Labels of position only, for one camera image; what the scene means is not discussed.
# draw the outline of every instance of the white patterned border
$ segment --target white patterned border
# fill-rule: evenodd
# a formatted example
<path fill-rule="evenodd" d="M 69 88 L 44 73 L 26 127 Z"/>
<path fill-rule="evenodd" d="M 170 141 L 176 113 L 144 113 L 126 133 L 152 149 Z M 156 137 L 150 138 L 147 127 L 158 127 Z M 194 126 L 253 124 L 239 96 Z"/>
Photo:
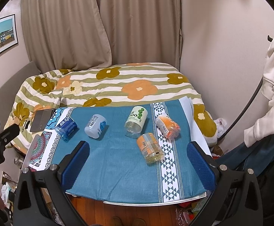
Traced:
<path fill-rule="evenodd" d="M 56 125 L 58 125 L 66 116 L 71 116 L 71 113 L 75 108 L 76 107 L 66 108 L 63 111 L 63 113 L 61 114 L 61 116 L 60 116 L 59 120 L 57 121 Z M 37 171 L 46 170 L 46 169 L 49 168 L 49 166 L 51 165 L 51 162 L 52 162 L 53 155 L 54 155 L 55 150 L 57 148 L 57 144 L 60 141 L 60 136 L 57 134 L 57 132 L 54 129 L 53 130 L 45 129 L 44 131 L 51 132 L 52 135 L 49 138 L 48 144 L 47 144 L 47 146 L 44 150 L 44 154 L 43 154 L 42 160 L 40 162 L 40 166 L 35 167 L 33 165 L 30 165 L 32 168 L 34 168 Z"/>
<path fill-rule="evenodd" d="M 162 114 L 168 114 L 164 102 L 150 104 L 154 135 L 161 149 L 165 153 L 165 159 L 157 162 L 159 203 L 181 200 L 184 198 L 180 167 L 178 163 L 176 143 L 167 140 L 161 130 L 155 125 L 155 118 Z"/>

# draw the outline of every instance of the screw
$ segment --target screw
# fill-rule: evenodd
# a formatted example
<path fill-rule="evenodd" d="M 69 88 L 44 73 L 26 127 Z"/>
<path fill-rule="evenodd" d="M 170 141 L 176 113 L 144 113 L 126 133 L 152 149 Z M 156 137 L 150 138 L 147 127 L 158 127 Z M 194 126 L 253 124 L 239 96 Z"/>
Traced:
<path fill-rule="evenodd" d="M 57 169 L 57 164 L 52 164 L 50 167 L 49 167 L 49 169 L 51 170 L 51 171 L 54 171 L 54 170 L 56 170 Z"/>
<path fill-rule="evenodd" d="M 28 171 L 29 171 L 29 168 L 25 167 L 22 172 L 26 174 L 26 173 L 28 173 Z"/>
<path fill-rule="evenodd" d="M 248 173 L 249 173 L 249 174 L 254 174 L 253 169 L 249 168 L 249 169 L 248 169 Z"/>
<path fill-rule="evenodd" d="M 221 169 L 222 171 L 226 171 L 227 170 L 227 166 L 226 165 L 220 165 L 219 169 Z"/>

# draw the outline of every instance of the plastic bottle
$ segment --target plastic bottle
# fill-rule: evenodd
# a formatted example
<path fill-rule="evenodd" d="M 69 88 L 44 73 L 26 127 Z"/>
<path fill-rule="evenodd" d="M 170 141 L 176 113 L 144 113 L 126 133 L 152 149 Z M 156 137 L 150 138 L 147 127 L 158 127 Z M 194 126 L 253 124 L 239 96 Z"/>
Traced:
<path fill-rule="evenodd" d="M 141 135 L 147 117 L 147 110 L 142 106 L 135 106 L 125 122 L 126 136 L 138 138 Z"/>
<path fill-rule="evenodd" d="M 70 134 L 77 128 L 76 122 L 67 116 L 54 129 L 65 141 L 70 139 Z"/>
<path fill-rule="evenodd" d="M 164 158 L 164 152 L 152 133 L 145 133 L 137 139 L 138 147 L 147 164 Z"/>
<path fill-rule="evenodd" d="M 105 126 L 106 118 L 102 115 L 95 114 L 86 125 L 85 133 L 91 138 L 98 139 Z"/>
<path fill-rule="evenodd" d="M 157 116 L 155 124 L 168 140 L 172 140 L 180 134 L 180 126 L 165 113 Z"/>

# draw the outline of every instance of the plastic bag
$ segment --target plastic bag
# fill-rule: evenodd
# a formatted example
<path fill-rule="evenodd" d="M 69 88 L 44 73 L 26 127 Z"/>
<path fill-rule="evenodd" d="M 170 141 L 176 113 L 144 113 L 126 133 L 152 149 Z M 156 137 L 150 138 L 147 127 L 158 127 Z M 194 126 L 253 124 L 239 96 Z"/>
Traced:
<path fill-rule="evenodd" d="M 219 139 L 226 131 L 227 122 L 223 118 L 217 118 L 214 120 L 217 128 L 217 138 Z"/>

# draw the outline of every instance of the striped blanket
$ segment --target striped blanket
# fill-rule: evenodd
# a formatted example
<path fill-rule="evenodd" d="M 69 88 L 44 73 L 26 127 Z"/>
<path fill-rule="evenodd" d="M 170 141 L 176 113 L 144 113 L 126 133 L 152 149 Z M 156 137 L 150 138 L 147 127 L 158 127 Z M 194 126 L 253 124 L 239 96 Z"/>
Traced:
<path fill-rule="evenodd" d="M 16 95 L 5 128 L 13 123 L 20 126 L 20 134 L 12 144 L 26 153 L 37 134 L 29 130 L 38 110 L 135 106 L 184 96 L 192 99 L 195 121 L 207 143 L 215 142 L 216 125 L 205 110 L 201 95 L 194 90 L 186 76 L 165 63 L 128 63 L 78 72 L 60 69 L 29 77 Z"/>

